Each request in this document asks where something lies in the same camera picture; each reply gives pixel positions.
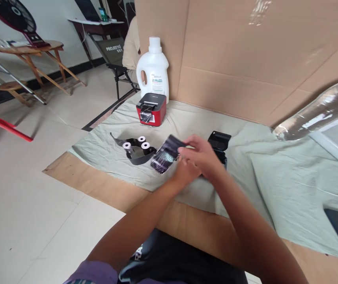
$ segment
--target black folding chair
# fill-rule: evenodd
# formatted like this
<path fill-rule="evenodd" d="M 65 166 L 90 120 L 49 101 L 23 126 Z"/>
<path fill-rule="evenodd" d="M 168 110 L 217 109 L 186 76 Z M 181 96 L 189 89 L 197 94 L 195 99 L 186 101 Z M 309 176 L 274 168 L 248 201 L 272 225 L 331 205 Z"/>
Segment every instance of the black folding chair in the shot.
<path fill-rule="evenodd" d="M 98 48 L 99 52 L 102 54 L 103 58 L 106 61 L 106 66 L 110 68 L 115 74 L 115 83 L 116 83 L 116 93 L 118 95 L 118 100 L 122 101 L 125 97 L 129 96 L 133 91 L 137 92 L 140 89 L 134 86 L 132 80 L 129 78 L 127 68 L 123 66 L 123 47 L 124 47 L 124 40 L 121 37 L 120 31 L 118 31 L 119 37 L 113 39 L 105 39 L 106 35 L 104 34 L 97 34 L 97 33 L 88 33 L 96 47 Z M 101 36 L 102 40 L 95 40 L 93 36 Z M 125 75 L 126 79 L 120 79 L 121 76 Z M 132 89 L 128 91 L 125 95 L 121 98 L 119 97 L 119 81 L 126 82 L 131 84 Z"/>

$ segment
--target electric fan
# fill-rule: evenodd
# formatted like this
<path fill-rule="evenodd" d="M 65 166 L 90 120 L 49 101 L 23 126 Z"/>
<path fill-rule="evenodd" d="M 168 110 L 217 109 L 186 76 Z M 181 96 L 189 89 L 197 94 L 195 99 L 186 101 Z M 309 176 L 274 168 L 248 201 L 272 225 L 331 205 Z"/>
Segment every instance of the electric fan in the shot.
<path fill-rule="evenodd" d="M 49 46 L 36 33 L 36 23 L 31 13 L 18 0 L 0 0 L 0 20 L 23 33 L 33 47 Z"/>

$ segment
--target light green cloth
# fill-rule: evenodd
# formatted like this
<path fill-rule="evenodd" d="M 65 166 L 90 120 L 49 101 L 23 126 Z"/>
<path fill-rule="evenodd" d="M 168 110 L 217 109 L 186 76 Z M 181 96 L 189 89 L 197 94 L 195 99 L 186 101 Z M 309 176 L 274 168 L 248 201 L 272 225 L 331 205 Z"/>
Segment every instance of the light green cloth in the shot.
<path fill-rule="evenodd" d="M 320 145 L 308 137 L 300 141 L 278 141 L 266 126 L 178 101 L 169 101 L 160 127 L 146 126 L 138 119 L 136 103 L 139 100 L 140 93 L 128 99 L 69 152 L 98 170 L 153 191 L 171 176 L 175 163 L 164 175 L 155 172 L 149 162 L 134 166 L 124 149 L 115 144 L 110 132 L 116 138 L 143 135 L 156 148 L 169 134 L 181 140 L 193 133 L 208 139 L 214 130 L 230 134 L 227 170 L 262 217 L 275 227 L 279 236 L 338 256 L 337 235 L 320 206 L 327 200 L 328 205 L 338 210 L 338 197 L 321 196 L 313 188 L 338 193 L 335 190 L 338 161 Z M 189 185 L 177 196 L 177 201 L 228 217 L 217 193 L 204 178 Z"/>

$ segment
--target round wooden table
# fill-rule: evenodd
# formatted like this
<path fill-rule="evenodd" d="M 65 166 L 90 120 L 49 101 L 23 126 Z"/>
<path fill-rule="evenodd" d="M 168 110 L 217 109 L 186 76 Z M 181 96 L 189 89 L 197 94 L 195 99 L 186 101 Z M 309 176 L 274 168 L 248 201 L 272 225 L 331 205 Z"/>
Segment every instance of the round wooden table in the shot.
<path fill-rule="evenodd" d="M 70 93 L 66 90 L 69 87 L 72 87 L 76 85 L 77 83 L 81 83 L 83 86 L 86 86 L 76 75 L 74 75 L 73 72 L 71 72 L 64 64 L 61 62 L 60 54 L 58 51 L 63 50 L 63 43 L 59 41 L 46 41 L 47 43 L 50 44 L 50 46 L 45 46 L 45 47 L 29 47 L 29 46 L 22 46 L 22 47 L 0 47 L 0 52 L 2 53 L 8 53 L 8 54 L 15 54 L 17 57 L 19 57 L 21 60 L 23 60 L 25 63 L 29 65 L 29 67 L 32 69 L 33 73 L 35 74 L 35 77 L 37 81 L 39 82 L 41 88 L 43 88 L 43 82 L 41 81 L 41 78 L 39 76 L 42 75 L 45 77 L 48 81 L 50 81 L 52 84 L 54 84 L 56 87 L 60 88 L 63 90 L 66 94 L 70 95 Z M 49 57 L 51 57 L 55 62 L 60 67 L 61 75 L 63 78 L 63 81 L 66 83 L 66 76 L 64 70 L 66 70 L 70 75 L 72 75 L 76 81 L 71 84 L 70 86 L 67 86 L 66 88 L 62 87 L 59 85 L 55 80 L 50 78 L 47 74 L 45 74 L 43 71 L 38 69 L 32 59 L 31 55 L 36 55 L 36 56 L 42 56 L 43 52 L 48 54 Z"/>

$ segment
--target white plastic bottle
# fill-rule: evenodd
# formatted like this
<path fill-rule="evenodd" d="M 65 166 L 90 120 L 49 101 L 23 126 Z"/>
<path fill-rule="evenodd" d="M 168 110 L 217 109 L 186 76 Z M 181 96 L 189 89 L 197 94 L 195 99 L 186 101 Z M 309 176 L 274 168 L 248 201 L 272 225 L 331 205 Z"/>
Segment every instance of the white plastic bottle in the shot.
<path fill-rule="evenodd" d="M 141 89 L 141 97 L 146 93 L 157 93 L 166 96 L 169 102 L 169 62 L 162 53 L 161 40 L 159 37 L 149 38 L 149 51 L 144 54 L 137 63 L 137 81 Z M 141 71 L 145 71 L 147 83 L 141 77 Z"/>

